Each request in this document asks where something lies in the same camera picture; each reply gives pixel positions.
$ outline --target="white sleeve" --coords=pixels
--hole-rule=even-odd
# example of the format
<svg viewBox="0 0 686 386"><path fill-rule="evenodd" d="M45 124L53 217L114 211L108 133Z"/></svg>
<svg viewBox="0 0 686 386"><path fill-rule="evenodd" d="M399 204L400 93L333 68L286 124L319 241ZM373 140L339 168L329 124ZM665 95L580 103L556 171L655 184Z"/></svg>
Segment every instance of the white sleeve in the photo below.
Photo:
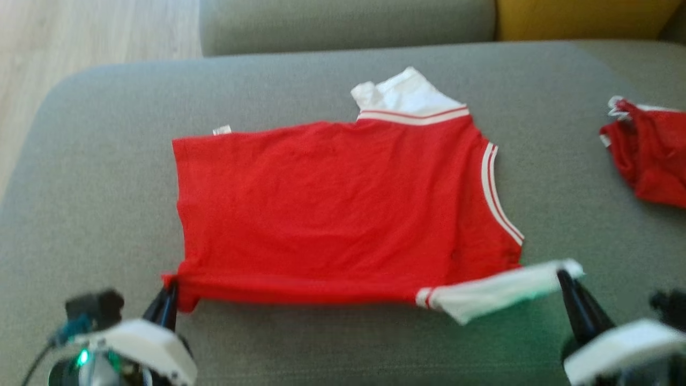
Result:
<svg viewBox="0 0 686 386"><path fill-rule="evenodd" d="M379 84L361 83L351 94L361 112L389 111L426 117L466 106L441 93L413 67Z"/></svg>
<svg viewBox="0 0 686 386"><path fill-rule="evenodd" d="M576 261L554 260L481 280L419 291L417 304L424 307L428 304L434 310L444 311L464 325L476 317L559 290L557 271L560 269L566 270L572 278L584 275Z"/></svg>

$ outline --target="sofa backrest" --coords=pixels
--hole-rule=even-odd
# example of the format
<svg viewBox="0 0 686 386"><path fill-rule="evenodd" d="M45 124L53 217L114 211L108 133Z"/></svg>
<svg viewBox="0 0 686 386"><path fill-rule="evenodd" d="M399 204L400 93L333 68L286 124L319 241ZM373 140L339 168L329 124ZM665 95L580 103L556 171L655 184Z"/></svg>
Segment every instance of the sofa backrest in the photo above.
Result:
<svg viewBox="0 0 686 386"><path fill-rule="evenodd" d="M205 56L491 41L493 0L200 0Z"/></svg>

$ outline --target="cable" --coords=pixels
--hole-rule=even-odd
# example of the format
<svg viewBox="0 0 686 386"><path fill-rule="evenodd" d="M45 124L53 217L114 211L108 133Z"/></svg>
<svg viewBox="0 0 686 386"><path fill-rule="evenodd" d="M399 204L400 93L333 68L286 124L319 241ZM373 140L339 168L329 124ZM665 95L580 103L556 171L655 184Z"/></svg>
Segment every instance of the cable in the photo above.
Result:
<svg viewBox="0 0 686 386"><path fill-rule="evenodd" d="M55 345L52 342L48 342L47 345L40 351L38 356L36 356L36 359L34 359L33 364L29 368L29 371L26 373L26 376L24 376L24 381L21 382L21 386L27 386L29 384L29 381L31 380L31 376L34 375L34 372L36 371L36 367L40 364L40 362L45 358L45 355L52 350L52 348L55 347Z"/></svg>

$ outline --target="fabric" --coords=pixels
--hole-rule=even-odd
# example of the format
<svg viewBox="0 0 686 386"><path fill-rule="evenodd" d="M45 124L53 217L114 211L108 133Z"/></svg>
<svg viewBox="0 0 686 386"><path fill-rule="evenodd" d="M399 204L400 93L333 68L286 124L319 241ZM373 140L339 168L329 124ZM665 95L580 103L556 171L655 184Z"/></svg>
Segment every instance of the fabric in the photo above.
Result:
<svg viewBox="0 0 686 386"><path fill-rule="evenodd" d="M600 138L636 196L686 208L686 113L610 100L617 121Z"/></svg>
<svg viewBox="0 0 686 386"><path fill-rule="evenodd" d="M466 105L411 67L351 93L352 124L174 140L186 254L167 281L181 311L200 298L442 309L436 287L448 296L519 268L523 235L495 189L497 146ZM506 291L542 290L520 271Z"/></svg>
<svg viewBox="0 0 686 386"><path fill-rule="evenodd" d="M173 138L354 121L348 92L412 64L469 105L524 266L573 258L617 323L683 285L686 211L638 201L599 145L612 95L686 110L686 47L645 41L474 44L98 67L54 88L0 204L0 374L20 383L64 300L114 287L140 317L183 259ZM553 294L461 328L416 306L200 302L179 315L199 385L562 385L571 333ZM60 354L48 356L34 384Z"/></svg>
<svg viewBox="0 0 686 386"><path fill-rule="evenodd" d="M205 56L493 40L483 0L201 0Z"/></svg>

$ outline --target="striped trim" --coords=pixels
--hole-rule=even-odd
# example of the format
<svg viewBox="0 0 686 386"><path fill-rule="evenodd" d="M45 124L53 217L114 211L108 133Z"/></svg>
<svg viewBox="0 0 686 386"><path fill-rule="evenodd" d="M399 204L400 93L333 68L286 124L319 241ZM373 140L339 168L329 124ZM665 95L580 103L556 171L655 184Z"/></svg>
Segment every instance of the striped trim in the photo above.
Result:
<svg viewBox="0 0 686 386"><path fill-rule="evenodd" d="M438 122L453 120L459 117L465 117L467 115L469 115L469 110L467 109L467 106L463 106L458 109L441 111L440 113L424 116L403 114L398 113L396 111L387 110L363 110L359 112L357 120L381 120L388 122L396 122L400 124L409 124L413 126L424 126L428 124L435 124Z"/></svg>
<svg viewBox="0 0 686 386"><path fill-rule="evenodd" d="M441 309L440 304L436 304L435 300L436 297L434 296L436 294L436 290L440 289L441 287L433 287L431 291L429 292L429 296L427 296L427 308L430 310L434 311L443 311Z"/></svg>
<svg viewBox="0 0 686 386"><path fill-rule="evenodd" d="M415 303L417 303L417 306L420 306L421 308L429 308L429 294L431 293L431 288L422 288L421 290L417 291L417 296L414 298Z"/></svg>
<svg viewBox="0 0 686 386"><path fill-rule="evenodd" d="M484 188L484 196L486 197L486 203L488 203L488 208L493 214L495 220L500 224L506 232L512 236L514 241L521 245L524 241L524 235L508 220L503 212L503 207L500 205L500 200L498 199L498 192L495 189L495 174L494 163L495 156L498 153L498 146L488 143L486 151L484 152L484 158L481 163L481 183Z"/></svg>
<svg viewBox="0 0 686 386"><path fill-rule="evenodd" d="M610 137L608 137L607 134L601 134L600 141L603 145L605 145L606 148L609 148L612 144L612 139L610 139Z"/></svg>

